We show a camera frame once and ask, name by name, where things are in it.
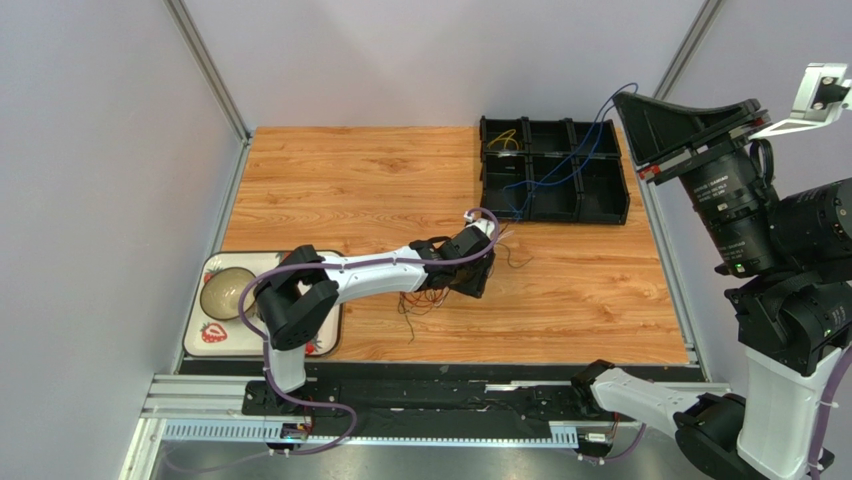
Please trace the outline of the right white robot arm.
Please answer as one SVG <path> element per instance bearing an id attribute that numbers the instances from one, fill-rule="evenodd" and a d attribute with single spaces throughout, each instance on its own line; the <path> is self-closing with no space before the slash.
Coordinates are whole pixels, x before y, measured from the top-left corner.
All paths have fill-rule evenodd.
<path id="1" fill-rule="evenodd" d="M 714 479 L 817 479 L 834 397 L 851 365 L 851 183 L 780 198 L 758 101 L 689 108 L 630 92 L 614 106 L 639 178 L 678 180 L 721 257 L 747 357 L 745 395 L 691 394 L 598 360 L 571 381 L 574 410 L 617 413 L 672 437 Z"/>

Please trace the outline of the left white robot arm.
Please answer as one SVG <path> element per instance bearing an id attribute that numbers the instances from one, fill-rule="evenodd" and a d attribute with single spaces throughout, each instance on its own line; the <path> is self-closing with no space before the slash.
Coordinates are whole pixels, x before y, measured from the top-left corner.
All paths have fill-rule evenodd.
<path id="1" fill-rule="evenodd" d="M 311 245 L 296 248 L 248 289 L 263 324 L 272 381 L 285 393 L 304 385 L 306 345 L 344 303 L 442 290 L 481 297 L 498 235 L 495 222 L 479 219 L 453 237 L 418 240 L 382 254 L 332 259 Z"/>

